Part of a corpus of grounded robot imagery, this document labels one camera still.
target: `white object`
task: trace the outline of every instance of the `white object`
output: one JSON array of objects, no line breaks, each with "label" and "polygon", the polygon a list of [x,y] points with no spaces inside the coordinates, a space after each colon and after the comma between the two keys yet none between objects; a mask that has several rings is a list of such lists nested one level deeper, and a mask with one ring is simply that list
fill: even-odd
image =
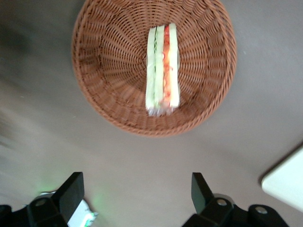
[{"label": "white object", "polygon": [[303,147],[263,178],[262,189],[303,212]]}]

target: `brown wicker basket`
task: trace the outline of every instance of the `brown wicker basket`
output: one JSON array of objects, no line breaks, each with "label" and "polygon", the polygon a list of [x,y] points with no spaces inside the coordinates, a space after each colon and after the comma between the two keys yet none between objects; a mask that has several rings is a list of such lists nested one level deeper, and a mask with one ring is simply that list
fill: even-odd
[{"label": "brown wicker basket", "polygon": [[[180,107],[149,117],[146,48],[151,27],[178,30]],[[72,40],[78,83],[92,106],[128,132],[163,137],[199,125],[225,97],[236,69],[229,16],[218,0],[87,0]]]}]

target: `tomato slice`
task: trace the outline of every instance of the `tomato slice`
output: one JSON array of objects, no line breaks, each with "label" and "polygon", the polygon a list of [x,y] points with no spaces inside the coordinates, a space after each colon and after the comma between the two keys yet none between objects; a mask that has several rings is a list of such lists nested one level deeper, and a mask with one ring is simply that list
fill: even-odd
[{"label": "tomato slice", "polygon": [[165,26],[164,28],[163,56],[163,103],[169,106],[171,94],[169,73],[169,26]]}]

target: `sandwich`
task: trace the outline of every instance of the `sandwich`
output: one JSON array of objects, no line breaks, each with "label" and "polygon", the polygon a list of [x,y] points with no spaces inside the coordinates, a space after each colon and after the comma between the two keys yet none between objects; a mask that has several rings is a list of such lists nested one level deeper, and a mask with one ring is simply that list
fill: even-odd
[{"label": "sandwich", "polygon": [[176,25],[151,28],[147,43],[146,110],[150,116],[170,114],[179,103]]}]

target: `table surface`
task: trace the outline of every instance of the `table surface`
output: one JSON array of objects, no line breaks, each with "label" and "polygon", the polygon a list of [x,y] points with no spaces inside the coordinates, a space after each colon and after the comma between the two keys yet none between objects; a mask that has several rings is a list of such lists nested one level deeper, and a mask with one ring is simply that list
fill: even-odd
[{"label": "table surface", "polygon": [[0,1],[0,204],[22,208],[83,171],[95,226],[178,227],[194,213],[191,173],[243,209],[303,215],[262,191],[261,176],[303,140],[303,1],[222,0],[235,30],[237,72],[199,127],[138,137],[99,116],[72,71],[83,0]]}]

